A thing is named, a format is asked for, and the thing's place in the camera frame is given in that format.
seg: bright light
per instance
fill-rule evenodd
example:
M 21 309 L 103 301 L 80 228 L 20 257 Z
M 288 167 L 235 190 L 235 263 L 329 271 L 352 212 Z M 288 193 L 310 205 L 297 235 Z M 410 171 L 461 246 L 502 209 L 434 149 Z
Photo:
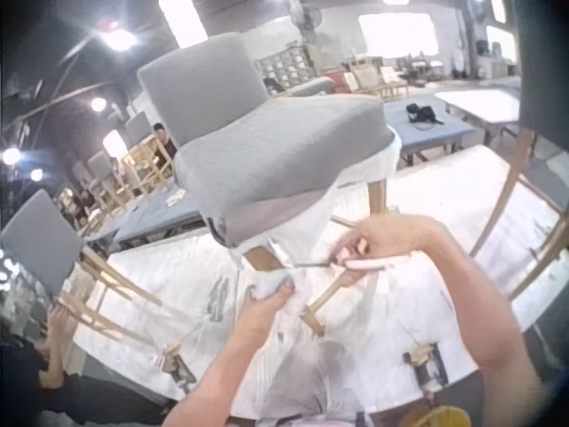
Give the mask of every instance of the bright light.
M 160 0 L 160 8 L 181 48 L 207 40 L 204 25 L 191 0 Z
M 367 54 L 383 58 L 401 58 L 421 52 L 438 54 L 437 32 L 427 13 L 379 13 L 361 15 L 359 25 L 364 33 Z
M 116 130 L 105 137 L 103 145 L 108 154 L 117 160 L 120 160 L 128 154 L 126 144 L 124 144 L 123 138 L 121 138 L 121 135 Z
M 494 18 L 501 22 L 506 23 L 506 8 L 504 7 L 504 0 L 492 0 L 492 9 L 494 11 Z
M 4 266 L 6 269 L 12 272 L 12 274 L 19 274 L 20 273 L 20 265 L 15 262 L 12 262 L 10 258 L 6 258 L 4 260 Z
M 95 98 L 94 100 L 91 101 L 91 108 L 97 111 L 98 113 L 101 113 L 101 111 L 106 107 L 107 107 L 107 100 L 105 100 L 104 98 Z
M 108 33 L 100 33 L 101 38 L 111 49 L 124 52 L 138 43 L 136 37 L 124 29 L 115 29 Z
M 41 181 L 42 178 L 44 178 L 44 171 L 42 171 L 41 169 L 34 169 L 32 173 L 29 175 L 29 177 L 32 179 L 32 181 L 35 182 Z
M 517 62 L 516 39 L 512 33 L 501 28 L 488 26 L 486 27 L 486 35 L 490 47 L 492 47 L 492 43 L 500 44 L 502 58 Z
M 21 159 L 21 153 L 15 147 L 10 147 L 2 154 L 2 160 L 8 166 L 17 164 Z

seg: hand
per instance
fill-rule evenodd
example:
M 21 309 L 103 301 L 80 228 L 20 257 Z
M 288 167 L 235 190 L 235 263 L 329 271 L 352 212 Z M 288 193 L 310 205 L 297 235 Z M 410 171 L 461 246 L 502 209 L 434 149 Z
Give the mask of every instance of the hand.
M 274 294 L 262 300 L 253 298 L 251 291 L 251 288 L 247 289 L 234 335 L 259 349 L 267 341 L 276 312 L 282 309 L 294 294 L 294 285 L 285 281 Z
M 385 213 L 360 221 L 334 246 L 330 261 L 345 266 L 347 260 L 386 258 L 420 251 L 440 225 L 427 216 Z M 369 271 L 345 270 L 343 286 L 353 286 Z
M 55 303 L 47 313 L 47 342 L 49 345 L 60 345 L 63 334 L 64 310 Z

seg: person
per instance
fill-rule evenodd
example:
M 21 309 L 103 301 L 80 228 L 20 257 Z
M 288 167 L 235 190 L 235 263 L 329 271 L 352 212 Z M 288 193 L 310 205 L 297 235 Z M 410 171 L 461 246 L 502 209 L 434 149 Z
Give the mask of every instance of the person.
M 174 159 L 174 156 L 176 155 L 178 150 L 176 149 L 176 146 L 172 142 L 170 135 L 164 129 L 164 125 L 162 125 L 159 122 L 154 123 L 152 129 L 154 129 L 155 136 L 160 140 L 162 145 L 164 145 L 164 148 L 166 150 L 166 153 L 168 153 L 168 156 L 170 156 L 171 159 Z M 158 167 L 158 169 L 161 169 L 162 166 L 166 164 L 166 159 L 164 158 L 164 155 L 159 149 L 156 150 L 154 155 L 158 157 L 158 162 L 156 163 L 156 166 Z
M 68 375 L 61 354 L 61 310 L 47 320 L 47 339 L 36 347 L 12 335 L 0 342 L 0 425 L 35 425 L 41 411 L 65 413 L 76 423 L 160 425 L 165 410 L 118 384 Z
M 365 254 L 359 249 L 362 242 L 368 245 Z M 519 324 L 509 301 L 444 226 L 422 216 L 374 215 L 344 236 L 330 256 L 331 261 L 346 265 L 352 258 L 390 257 L 413 251 L 422 251 L 430 258 L 453 299 L 462 340 L 483 376 L 485 425 L 522 425 L 540 408 L 546 393 L 533 369 Z M 365 274 L 346 269 L 341 279 L 351 286 Z M 267 299 L 255 300 L 251 294 L 245 297 L 234 333 L 196 389 L 168 415 L 165 427 L 224 425 L 253 356 L 267 340 L 276 312 L 293 292 L 291 284 L 283 284 Z M 334 367 L 328 375 L 333 375 L 333 370 Z M 296 375 L 292 370 L 288 381 L 292 383 L 293 378 L 303 381 L 304 375 Z M 307 394 L 302 387 L 289 389 L 301 396 Z M 288 399 L 296 398 L 281 395 L 279 401 L 286 406 Z M 369 419 L 361 416 L 338 417 L 334 422 L 327 418 L 328 424 L 321 415 L 314 418 L 331 407 L 318 401 L 316 391 L 304 403 L 300 413 L 287 414 L 271 425 L 371 425 Z

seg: workshop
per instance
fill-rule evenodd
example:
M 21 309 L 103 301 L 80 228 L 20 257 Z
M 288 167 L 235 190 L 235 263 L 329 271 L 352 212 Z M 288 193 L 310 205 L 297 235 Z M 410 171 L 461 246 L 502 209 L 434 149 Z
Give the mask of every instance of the workshop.
M 569 424 L 566 2 L 1 15 L 1 425 Z

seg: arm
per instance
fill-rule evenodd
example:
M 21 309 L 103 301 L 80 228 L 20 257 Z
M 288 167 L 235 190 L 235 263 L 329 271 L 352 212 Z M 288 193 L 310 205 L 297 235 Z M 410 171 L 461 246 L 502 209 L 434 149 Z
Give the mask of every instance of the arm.
M 358 249 L 362 239 L 369 244 L 366 254 Z M 412 251 L 431 259 L 453 299 L 462 340 L 484 377 L 486 424 L 520 424 L 538 408 L 543 392 L 516 317 L 509 301 L 440 223 L 414 215 L 373 216 L 358 223 L 332 257 L 344 263 Z
M 59 389 L 63 384 L 60 316 L 60 310 L 56 308 L 47 319 L 47 340 L 45 344 L 49 346 L 49 364 L 47 371 L 39 371 L 39 382 L 42 389 Z
M 267 341 L 276 312 L 293 292 L 291 285 L 283 284 L 269 298 L 256 301 L 248 291 L 235 332 L 196 389 L 168 415 L 164 426 L 225 425 L 252 357 Z

